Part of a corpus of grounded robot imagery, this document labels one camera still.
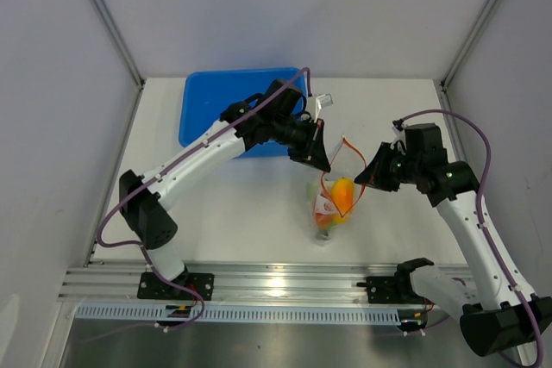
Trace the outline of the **orange yellow mango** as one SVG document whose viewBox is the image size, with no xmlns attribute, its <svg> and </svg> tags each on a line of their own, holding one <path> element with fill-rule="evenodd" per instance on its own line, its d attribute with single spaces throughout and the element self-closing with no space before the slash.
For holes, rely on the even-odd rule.
<svg viewBox="0 0 552 368">
<path fill-rule="evenodd" d="M 350 178 L 339 178 L 331 187 L 330 196 L 335 205 L 333 222 L 336 225 L 348 221 L 354 207 L 354 182 Z"/>
</svg>

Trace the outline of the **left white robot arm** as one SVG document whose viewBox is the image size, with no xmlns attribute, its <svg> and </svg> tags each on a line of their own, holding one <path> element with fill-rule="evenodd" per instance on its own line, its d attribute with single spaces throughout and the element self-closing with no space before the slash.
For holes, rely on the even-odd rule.
<svg viewBox="0 0 552 368">
<path fill-rule="evenodd" d="M 119 211 L 160 274 L 156 286 L 165 297 L 179 298 L 187 288 L 186 266 L 173 243 L 178 225 L 170 215 L 182 197 L 222 164 L 268 141 L 284 146 L 290 160 L 329 172 L 320 112 L 332 103 L 329 94 L 306 96 L 293 82 L 276 79 L 265 92 L 230 104 L 165 164 L 121 175 Z"/>
</svg>

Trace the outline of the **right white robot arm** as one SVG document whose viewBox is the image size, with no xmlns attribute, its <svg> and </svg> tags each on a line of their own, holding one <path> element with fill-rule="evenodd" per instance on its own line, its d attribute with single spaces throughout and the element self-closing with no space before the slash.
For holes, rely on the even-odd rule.
<svg viewBox="0 0 552 368">
<path fill-rule="evenodd" d="M 402 302 L 436 304 L 459 323 L 480 357 L 531 343 L 550 325 L 550 297 L 540 297 L 518 271 L 478 196 L 473 170 L 463 161 L 449 161 L 436 124 L 403 127 L 395 141 L 380 144 L 354 181 L 387 192 L 415 185 L 448 225 L 471 271 L 469 289 L 429 259 L 405 261 L 393 282 Z"/>
</svg>

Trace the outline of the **clear orange-zip plastic bag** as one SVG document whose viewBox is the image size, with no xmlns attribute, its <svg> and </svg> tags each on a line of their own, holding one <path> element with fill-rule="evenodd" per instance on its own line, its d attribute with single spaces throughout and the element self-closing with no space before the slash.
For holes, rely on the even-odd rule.
<svg viewBox="0 0 552 368">
<path fill-rule="evenodd" d="M 345 135 L 329 153 L 330 172 L 318 173 L 306 185 L 314 241 L 330 243 L 352 227 L 352 217 L 365 187 L 354 179 L 367 167 L 363 153 Z"/>
</svg>

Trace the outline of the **red orange mango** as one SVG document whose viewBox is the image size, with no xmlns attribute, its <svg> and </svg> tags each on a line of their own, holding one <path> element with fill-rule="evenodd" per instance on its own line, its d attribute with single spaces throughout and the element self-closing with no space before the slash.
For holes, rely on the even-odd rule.
<svg viewBox="0 0 552 368">
<path fill-rule="evenodd" d="M 315 223 L 317 225 L 318 229 L 325 229 L 328 228 L 333 223 L 333 215 L 332 214 L 324 214 L 324 213 L 318 213 L 316 212 L 314 214 Z"/>
</svg>

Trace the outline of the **white cauliflower with leaves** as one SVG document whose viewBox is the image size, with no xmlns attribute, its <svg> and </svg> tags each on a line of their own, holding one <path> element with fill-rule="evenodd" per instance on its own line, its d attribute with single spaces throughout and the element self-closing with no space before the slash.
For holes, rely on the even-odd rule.
<svg viewBox="0 0 552 368">
<path fill-rule="evenodd" d="M 316 200 L 317 196 L 320 194 L 321 187 L 317 183 L 308 183 L 305 186 L 305 195 L 306 200 L 309 203 L 312 203 Z"/>
</svg>

